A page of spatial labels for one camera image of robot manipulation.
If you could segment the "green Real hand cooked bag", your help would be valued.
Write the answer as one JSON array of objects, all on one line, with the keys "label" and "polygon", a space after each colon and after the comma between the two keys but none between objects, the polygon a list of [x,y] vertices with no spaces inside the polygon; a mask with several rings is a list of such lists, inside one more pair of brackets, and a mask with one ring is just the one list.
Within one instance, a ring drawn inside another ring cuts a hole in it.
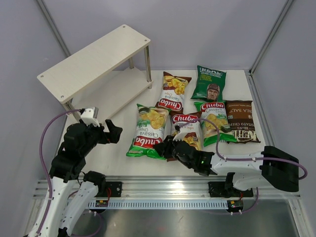
[{"label": "green Real hand cooked bag", "polygon": [[191,99],[206,102],[223,100],[226,72],[197,65],[197,82]]}]

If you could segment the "green Chuba chips bag small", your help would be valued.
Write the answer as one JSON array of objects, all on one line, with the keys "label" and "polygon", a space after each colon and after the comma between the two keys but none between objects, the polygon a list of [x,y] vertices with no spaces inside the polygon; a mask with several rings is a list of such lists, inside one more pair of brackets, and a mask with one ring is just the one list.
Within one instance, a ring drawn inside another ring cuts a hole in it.
[{"label": "green Chuba chips bag small", "polygon": [[236,142],[232,129],[228,123],[224,101],[218,102],[194,102],[198,112],[201,112],[200,122],[203,134],[203,146],[209,146],[217,142],[217,130],[219,129],[220,140]]}]

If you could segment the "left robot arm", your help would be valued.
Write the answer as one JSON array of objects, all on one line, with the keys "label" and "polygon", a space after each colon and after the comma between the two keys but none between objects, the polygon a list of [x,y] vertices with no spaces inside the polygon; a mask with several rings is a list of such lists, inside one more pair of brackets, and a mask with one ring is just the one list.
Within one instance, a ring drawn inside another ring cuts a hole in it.
[{"label": "left robot arm", "polygon": [[110,119],[105,123],[107,132],[101,124],[87,125],[83,121],[67,128],[64,141],[51,163],[45,200],[28,236],[69,237],[92,198],[111,197],[112,190],[106,183],[106,176],[89,171],[74,198],[67,202],[86,164],[88,153],[98,144],[116,144],[120,139],[123,129],[115,126]]}]

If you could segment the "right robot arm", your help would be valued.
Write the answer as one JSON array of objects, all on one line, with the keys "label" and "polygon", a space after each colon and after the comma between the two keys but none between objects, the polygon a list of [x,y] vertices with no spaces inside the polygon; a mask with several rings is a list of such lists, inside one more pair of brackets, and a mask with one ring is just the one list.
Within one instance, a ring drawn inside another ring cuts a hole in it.
[{"label": "right robot arm", "polygon": [[299,191],[298,159],[273,146],[265,146],[262,152],[246,157],[223,158],[167,136],[154,149],[163,158],[175,159],[201,176],[224,176],[224,182],[209,188],[210,195],[216,197],[239,197],[248,190],[267,185],[285,192]]}]

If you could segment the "green Chuba chips bag large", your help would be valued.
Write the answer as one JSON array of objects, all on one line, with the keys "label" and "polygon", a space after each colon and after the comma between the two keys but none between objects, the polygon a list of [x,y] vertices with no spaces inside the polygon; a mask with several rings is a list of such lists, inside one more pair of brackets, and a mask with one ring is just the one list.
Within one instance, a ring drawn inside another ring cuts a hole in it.
[{"label": "green Chuba chips bag large", "polygon": [[164,139],[164,131],[169,116],[169,109],[148,107],[137,104],[138,117],[135,136],[126,156],[163,159],[154,149],[154,145]]}]

